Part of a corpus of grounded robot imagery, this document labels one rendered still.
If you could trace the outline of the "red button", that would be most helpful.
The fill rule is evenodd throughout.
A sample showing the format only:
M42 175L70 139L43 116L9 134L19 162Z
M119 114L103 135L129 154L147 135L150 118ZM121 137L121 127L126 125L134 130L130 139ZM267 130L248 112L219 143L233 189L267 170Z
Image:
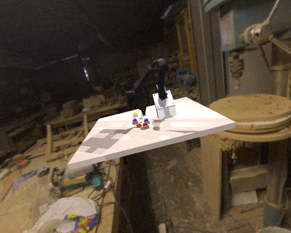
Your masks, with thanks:
M148 129L149 128L149 124L146 122L146 123L143 123L143 129Z

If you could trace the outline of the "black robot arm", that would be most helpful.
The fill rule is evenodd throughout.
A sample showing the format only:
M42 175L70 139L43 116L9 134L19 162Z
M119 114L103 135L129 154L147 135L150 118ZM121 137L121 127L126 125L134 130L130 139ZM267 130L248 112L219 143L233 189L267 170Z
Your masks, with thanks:
M158 69L153 68L155 65L158 65ZM136 97L143 96L142 90L144 90L143 88L144 84L152 73L159 73L158 84L156 85L156 90L159 98L161 100L168 98L167 97L168 93L164 86L164 77L167 69L168 69L167 63L163 58L154 61L152 64L149 64L144 73L142 74L142 76L140 77L140 79L133 84L132 90L126 91L127 99L134 98L135 95Z

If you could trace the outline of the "purple button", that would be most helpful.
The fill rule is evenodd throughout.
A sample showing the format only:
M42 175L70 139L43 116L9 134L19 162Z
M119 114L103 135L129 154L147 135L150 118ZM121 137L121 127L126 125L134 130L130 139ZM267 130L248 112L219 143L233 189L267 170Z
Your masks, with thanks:
M135 119L132 120L132 123L133 124L137 124L138 123L138 120L135 118Z

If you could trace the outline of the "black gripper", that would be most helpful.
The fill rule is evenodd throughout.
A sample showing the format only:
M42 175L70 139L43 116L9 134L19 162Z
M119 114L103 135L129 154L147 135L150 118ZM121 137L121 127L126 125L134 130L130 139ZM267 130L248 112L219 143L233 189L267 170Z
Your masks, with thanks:
M137 98L137 100L139 101L139 103L140 104L138 104L138 108L139 108L139 110L141 110L142 111L142 113L143 113L143 115L145 115L145 112L146 112L146 104L145 104L145 102L144 102L144 97L143 96L141 96L141 97L136 97Z

